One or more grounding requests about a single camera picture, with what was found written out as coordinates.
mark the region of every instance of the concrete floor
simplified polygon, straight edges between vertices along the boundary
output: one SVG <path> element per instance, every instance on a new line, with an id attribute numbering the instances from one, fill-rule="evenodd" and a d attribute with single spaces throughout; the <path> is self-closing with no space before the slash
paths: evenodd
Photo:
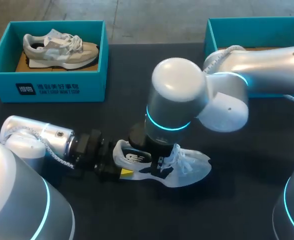
<path id="1" fill-rule="evenodd" d="M 105 20 L 110 43 L 202 42 L 208 18 L 294 16 L 294 0 L 0 0 L 10 21 Z"/>

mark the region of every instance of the logo on box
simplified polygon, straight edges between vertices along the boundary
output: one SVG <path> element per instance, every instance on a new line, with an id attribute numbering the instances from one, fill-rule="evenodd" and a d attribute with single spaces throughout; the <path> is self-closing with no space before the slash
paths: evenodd
<path id="1" fill-rule="evenodd" d="M 34 86 L 31 83 L 16 83 L 20 95 L 36 95 Z"/>

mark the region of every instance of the shoe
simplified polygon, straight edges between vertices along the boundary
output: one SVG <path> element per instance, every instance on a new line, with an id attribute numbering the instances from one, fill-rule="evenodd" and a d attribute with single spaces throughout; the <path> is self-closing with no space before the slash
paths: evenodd
<path id="1" fill-rule="evenodd" d="M 94 61 L 99 53 L 96 44 L 54 29 L 45 36 L 26 34 L 23 50 L 29 58 L 30 68 L 79 69 Z"/>
<path id="2" fill-rule="evenodd" d="M 118 167 L 133 171 L 122 179 L 154 179 L 169 188 L 199 182 L 212 169 L 208 156 L 199 151 L 182 149 L 178 144 L 174 145 L 171 155 L 163 159 L 158 175 L 151 174 L 151 155 L 133 148 L 127 141 L 119 140 L 112 156 Z"/>

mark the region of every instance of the open box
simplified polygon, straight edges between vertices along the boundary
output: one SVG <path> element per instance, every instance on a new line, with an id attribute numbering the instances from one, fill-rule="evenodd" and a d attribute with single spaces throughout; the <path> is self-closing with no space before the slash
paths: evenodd
<path id="1" fill-rule="evenodd" d="M 23 51 L 24 35 L 44 36 L 51 29 L 97 44 L 97 70 L 15 72 Z M 0 99 L 3 103 L 102 102 L 108 52 L 104 21 L 10 22 L 0 40 Z"/>
<path id="2" fill-rule="evenodd" d="M 207 22 L 204 53 L 240 45 L 250 50 L 294 46 L 294 16 L 210 18 Z M 250 94 L 250 97 L 281 97 L 278 94 Z"/>

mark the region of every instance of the beige sneaker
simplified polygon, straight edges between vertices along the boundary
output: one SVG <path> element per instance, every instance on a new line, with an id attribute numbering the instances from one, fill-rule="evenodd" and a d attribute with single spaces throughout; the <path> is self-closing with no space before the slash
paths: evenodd
<path id="1" fill-rule="evenodd" d="M 26 34 L 23 50 L 29 58 L 30 68 L 79 69 L 90 64 L 99 54 L 96 44 L 54 29 L 45 36 Z"/>

